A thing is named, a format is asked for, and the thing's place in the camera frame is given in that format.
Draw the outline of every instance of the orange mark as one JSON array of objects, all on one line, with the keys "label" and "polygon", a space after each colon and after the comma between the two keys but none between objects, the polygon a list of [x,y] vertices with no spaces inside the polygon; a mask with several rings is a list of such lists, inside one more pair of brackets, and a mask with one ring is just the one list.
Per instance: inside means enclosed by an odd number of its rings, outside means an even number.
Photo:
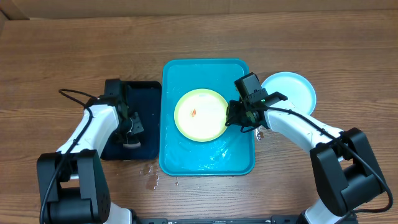
[{"label": "orange mark", "polygon": [[197,114],[197,110],[196,110],[196,109],[193,109],[193,111],[191,112],[192,118],[193,118],[196,114]]}]

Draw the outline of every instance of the wooden table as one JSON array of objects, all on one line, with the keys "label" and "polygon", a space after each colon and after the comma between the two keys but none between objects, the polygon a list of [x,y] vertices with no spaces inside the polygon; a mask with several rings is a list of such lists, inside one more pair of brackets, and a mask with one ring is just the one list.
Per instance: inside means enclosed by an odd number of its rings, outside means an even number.
[{"label": "wooden table", "polygon": [[[261,81],[278,71],[304,75],[317,91],[313,116],[362,129],[398,195],[397,24],[398,11],[5,22],[0,223],[38,222],[36,160],[61,146],[82,115],[59,88],[100,95],[107,78],[161,82],[163,66],[174,58],[241,58]],[[176,179],[159,169],[158,160],[103,162],[112,201],[142,218],[299,214],[318,198],[310,158],[280,134],[262,132],[256,166],[242,177]],[[386,203],[384,194],[364,207]],[[395,206],[360,215],[360,222],[397,218]]]}]

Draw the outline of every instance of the wire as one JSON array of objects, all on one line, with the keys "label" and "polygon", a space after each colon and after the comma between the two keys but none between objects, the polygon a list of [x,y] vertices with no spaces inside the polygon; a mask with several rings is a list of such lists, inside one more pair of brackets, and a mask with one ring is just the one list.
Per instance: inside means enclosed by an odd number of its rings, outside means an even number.
[{"label": "wire", "polygon": [[70,147],[68,148],[68,150],[65,152],[65,154],[62,156],[61,161],[59,162],[57,168],[55,169],[53,176],[51,177],[51,181],[49,183],[49,186],[47,187],[47,190],[45,192],[44,198],[43,198],[43,202],[42,202],[42,208],[40,210],[40,224],[44,224],[44,212],[45,212],[45,206],[47,204],[47,200],[49,199],[49,195],[53,186],[53,183],[55,181],[55,179],[57,178],[61,168],[64,166],[65,161],[67,160],[67,158],[70,155],[70,152],[72,151],[72,149],[78,144],[80,138],[82,137],[82,135],[85,133],[85,131],[87,130],[88,126],[91,123],[91,120],[93,119],[93,112],[90,110],[90,108],[86,107],[86,105],[81,102],[80,100],[64,93],[65,92],[71,92],[71,93],[78,93],[81,95],[85,95],[88,96],[92,99],[97,100],[97,97],[92,96],[90,94],[87,93],[83,93],[81,91],[77,91],[77,90],[69,90],[69,89],[60,89],[58,92],[61,93],[63,96],[67,97],[70,100],[73,100],[74,102],[82,105],[84,107],[84,109],[86,109],[88,111],[88,113],[90,114],[90,116],[88,117],[88,121],[86,123],[86,125],[83,127],[83,129],[80,131],[79,135],[73,140],[72,145],[70,145]]},{"label": "wire", "polygon": [[281,112],[285,112],[288,114],[293,114],[295,116],[298,116],[299,118],[301,118],[302,120],[304,120],[305,122],[307,122],[308,124],[310,124],[311,126],[313,126],[316,130],[318,130],[319,132],[321,132],[322,134],[328,136],[329,138],[331,138],[332,140],[334,140],[335,142],[337,142],[337,144],[342,147],[343,149],[349,151],[349,153],[351,153],[353,155],[353,157],[359,161],[363,166],[365,166],[367,169],[369,169],[371,171],[371,173],[373,174],[373,176],[379,181],[379,183],[382,185],[382,187],[384,188],[384,190],[386,191],[387,195],[388,195],[388,204],[384,207],[384,208],[378,208],[378,209],[357,209],[357,210],[352,210],[349,211],[346,215],[342,216],[342,218],[340,218],[338,220],[337,223],[341,223],[342,221],[344,221],[346,218],[348,218],[349,216],[351,216],[354,213],[381,213],[381,212],[386,212],[388,211],[391,207],[392,204],[394,203],[394,199],[392,197],[392,192],[390,190],[390,188],[388,187],[388,185],[386,184],[385,181],[383,181],[381,179],[381,177],[373,170],[373,168],[371,166],[369,166],[368,163],[366,163],[357,153],[355,153],[351,148],[349,148],[346,144],[344,144],[342,141],[340,141],[339,139],[337,139],[336,137],[332,136],[331,134],[329,134],[327,131],[325,131],[323,128],[319,127],[318,125],[316,125],[314,122],[312,122],[311,120],[309,120],[308,118],[306,118],[305,116],[303,116],[300,113],[297,113],[295,111],[292,110],[287,110],[287,109],[282,109],[282,108],[273,108],[273,107],[268,107],[268,110],[275,110],[275,111],[281,111]]}]

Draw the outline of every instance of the round plate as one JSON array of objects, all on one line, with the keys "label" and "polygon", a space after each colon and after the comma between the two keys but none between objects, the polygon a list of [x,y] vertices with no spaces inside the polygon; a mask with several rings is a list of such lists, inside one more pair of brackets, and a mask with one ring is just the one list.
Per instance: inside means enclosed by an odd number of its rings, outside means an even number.
[{"label": "round plate", "polygon": [[185,137],[193,141],[211,141],[226,130],[227,107],[226,100],[213,90],[189,91],[175,107],[175,125]]},{"label": "round plate", "polygon": [[310,115],[315,109],[317,95],[311,83],[293,72],[279,72],[268,77],[261,85],[268,94],[278,91],[302,112]]}]

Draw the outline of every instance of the blue tray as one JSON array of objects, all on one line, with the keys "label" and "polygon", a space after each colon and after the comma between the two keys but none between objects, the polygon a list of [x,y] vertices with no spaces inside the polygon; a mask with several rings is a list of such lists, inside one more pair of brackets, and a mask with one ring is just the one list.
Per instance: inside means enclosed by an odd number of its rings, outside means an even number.
[{"label": "blue tray", "polygon": [[230,126],[217,139],[196,142],[177,129],[174,109],[191,90],[206,88],[238,100],[234,81],[249,73],[239,59],[172,60],[163,69],[159,164],[168,175],[244,175],[254,167],[254,135]]}]

